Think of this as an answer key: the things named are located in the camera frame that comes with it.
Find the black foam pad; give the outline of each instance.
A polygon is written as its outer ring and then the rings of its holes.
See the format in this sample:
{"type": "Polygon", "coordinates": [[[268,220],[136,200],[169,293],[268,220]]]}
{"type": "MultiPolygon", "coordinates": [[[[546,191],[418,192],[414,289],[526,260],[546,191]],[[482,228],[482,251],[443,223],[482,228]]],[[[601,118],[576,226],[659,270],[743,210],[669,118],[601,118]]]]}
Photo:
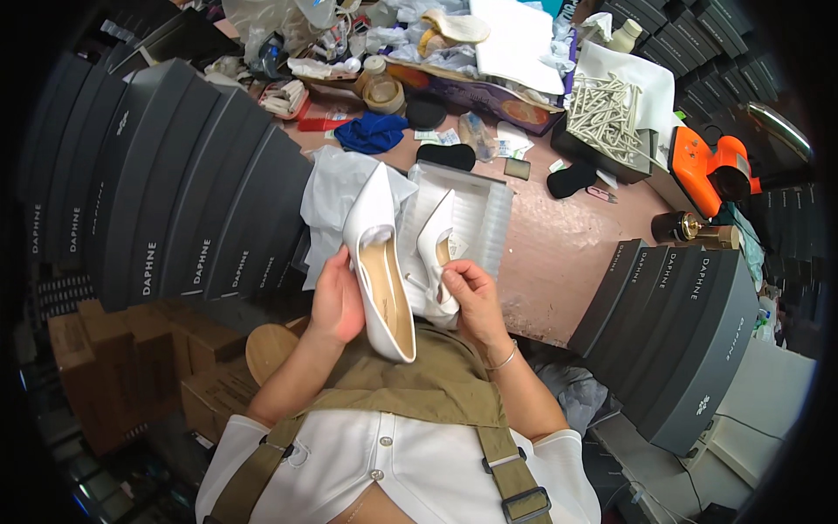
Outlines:
{"type": "Polygon", "coordinates": [[[405,111],[411,129],[433,131],[445,121],[445,101],[433,93],[418,92],[407,99],[405,111]]]}
{"type": "Polygon", "coordinates": [[[567,169],[547,175],[547,189],[557,199],[564,199],[597,181],[597,168],[589,163],[574,162],[567,169]]]}
{"type": "Polygon", "coordinates": [[[420,160],[440,163],[447,165],[449,168],[471,171],[474,163],[477,162],[477,157],[474,156],[474,150],[471,149],[471,146],[464,143],[453,146],[437,146],[427,143],[419,146],[418,151],[416,151],[416,161],[420,160]]]}

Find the bracelet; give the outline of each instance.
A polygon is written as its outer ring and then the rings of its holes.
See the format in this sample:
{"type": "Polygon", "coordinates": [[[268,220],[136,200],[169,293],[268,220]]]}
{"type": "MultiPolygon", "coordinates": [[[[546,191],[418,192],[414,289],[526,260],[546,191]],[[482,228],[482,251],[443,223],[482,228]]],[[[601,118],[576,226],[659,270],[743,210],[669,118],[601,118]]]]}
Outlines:
{"type": "Polygon", "coordinates": [[[500,368],[502,368],[503,366],[506,366],[507,364],[509,364],[512,361],[512,358],[515,357],[515,352],[517,350],[518,350],[518,341],[515,340],[515,339],[512,339],[512,354],[510,355],[510,358],[506,359],[506,361],[504,361],[504,363],[501,364],[500,366],[489,367],[489,366],[484,365],[484,367],[486,368],[486,371],[497,371],[500,368]]]}

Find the pointed toe pump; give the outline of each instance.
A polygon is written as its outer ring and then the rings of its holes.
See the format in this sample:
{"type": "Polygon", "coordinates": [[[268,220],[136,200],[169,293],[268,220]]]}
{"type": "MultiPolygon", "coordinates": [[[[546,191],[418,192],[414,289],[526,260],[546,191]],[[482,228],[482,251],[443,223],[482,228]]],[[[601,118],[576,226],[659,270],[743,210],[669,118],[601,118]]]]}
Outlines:
{"type": "Polygon", "coordinates": [[[413,312],[396,255],[396,219],[387,167],[379,163],[344,223],[373,349],[393,361],[416,359],[413,312]]]}
{"type": "Polygon", "coordinates": [[[442,266],[451,261],[448,250],[448,238],[453,232],[454,222],[454,190],[449,190],[437,204],[437,208],[428,217],[419,237],[416,239],[416,250],[422,257],[427,272],[428,290],[426,292],[426,314],[442,317],[457,313],[460,304],[454,298],[445,284],[442,283],[442,266]]]}

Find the purple box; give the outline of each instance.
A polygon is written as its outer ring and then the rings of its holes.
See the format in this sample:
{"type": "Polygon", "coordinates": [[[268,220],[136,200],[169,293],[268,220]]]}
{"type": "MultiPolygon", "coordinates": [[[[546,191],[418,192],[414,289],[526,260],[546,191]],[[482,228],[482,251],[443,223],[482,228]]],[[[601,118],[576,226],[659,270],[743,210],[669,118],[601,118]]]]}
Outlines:
{"type": "MultiPolygon", "coordinates": [[[[573,29],[570,59],[576,61],[576,30],[573,29]]],[[[430,91],[445,100],[468,109],[494,114],[497,118],[521,127],[537,137],[543,137],[556,125],[564,110],[549,112],[546,109],[521,100],[505,87],[488,82],[464,80],[462,75],[439,68],[423,67],[400,60],[387,59],[387,72],[400,80],[405,87],[419,91],[430,91]]],[[[565,75],[565,92],[573,88],[573,73],[565,75]]],[[[561,107],[563,96],[556,103],[561,107]]]]}

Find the apron strap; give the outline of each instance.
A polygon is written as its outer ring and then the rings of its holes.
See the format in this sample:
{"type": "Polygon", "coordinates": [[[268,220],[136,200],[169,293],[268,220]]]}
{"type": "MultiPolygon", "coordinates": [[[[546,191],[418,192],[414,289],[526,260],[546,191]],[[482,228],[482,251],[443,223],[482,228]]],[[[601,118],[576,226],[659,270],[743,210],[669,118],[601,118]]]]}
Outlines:
{"type": "Polygon", "coordinates": [[[204,523],[247,524],[262,492],[282,459],[291,456],[294,437],[303,426],[306,415],[287,418],[262,438],[259,447],[233,474],[218,495],[204,523]]]}
{"type": "Polygon", "coordinates": [[[500,507],[506,521],[552,524],[549,511],[553,504],[547,490],[536,484],[509,428],[477,426],[477,435],[486,457],[484,467],[491,472],[503,499],[500,507]]]}

